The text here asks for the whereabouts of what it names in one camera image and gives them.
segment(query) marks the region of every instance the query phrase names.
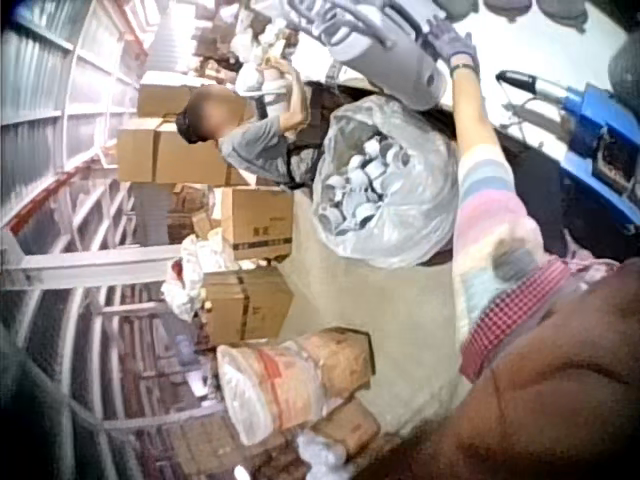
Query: red plaid collar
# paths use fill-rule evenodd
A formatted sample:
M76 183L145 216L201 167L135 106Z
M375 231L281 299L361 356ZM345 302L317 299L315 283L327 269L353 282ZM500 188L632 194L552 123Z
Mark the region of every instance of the red plaid collar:
M529 319L571 275L559 258L548 261L517 287L495 298L462 345L460 373L475 382L491 352L522 322Z

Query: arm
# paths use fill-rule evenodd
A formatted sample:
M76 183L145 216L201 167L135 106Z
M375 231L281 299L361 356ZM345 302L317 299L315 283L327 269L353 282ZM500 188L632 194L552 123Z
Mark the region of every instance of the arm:
M280 133L297 130L309 123L309 105L300 73L289 63L279 58L269 58L267 67L276 68L291 77L291 99L289 111L280 114Z
M430 27L431 43L453 72L461 154L453 284L459 339L464 343L494 299L535 272L546 256L540 229L515 192L513 172L487 118L471 36L462 37L442 20L430 22ZM464 352L463 358L469 358ZM469 364L470 360L463 363L463 372L470 375Z
M452 65L472 65L473 58L458 54ZM493 125L489 122L480 90L480 80L470 68L458 68L453 73L453 117L461 156L477 145L492 145L500 148Z

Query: dark hair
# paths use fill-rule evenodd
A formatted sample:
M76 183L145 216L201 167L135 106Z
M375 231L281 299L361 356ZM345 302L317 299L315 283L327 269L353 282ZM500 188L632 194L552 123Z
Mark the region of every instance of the dark hair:
M202 132L204 105L212 96L205 88L198 88L191 94L189 103L176 117L176 128L180 136L190 145L207 142L210 139Z

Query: concrete floor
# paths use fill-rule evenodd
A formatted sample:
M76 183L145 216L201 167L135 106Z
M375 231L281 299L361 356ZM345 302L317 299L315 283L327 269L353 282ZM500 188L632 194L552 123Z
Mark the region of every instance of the concrete floor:
M464 396L450 264L383 270L341 258L317 237L311 202L296 193L293 253L281 271L295 293L283 339L335 325L371 333L377 373L358 396L384 431L406 432Z

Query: gray t-shirt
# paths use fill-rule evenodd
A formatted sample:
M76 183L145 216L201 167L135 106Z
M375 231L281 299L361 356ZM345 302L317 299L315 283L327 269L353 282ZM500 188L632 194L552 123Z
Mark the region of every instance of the gray t-shirt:
M279 117L265 118L243 125L218 141L220 153L236 168L276 183L290 183L287 174L287 137L280 133ZM292 159L291 169L297 182L308 181L313 150L305 150Z

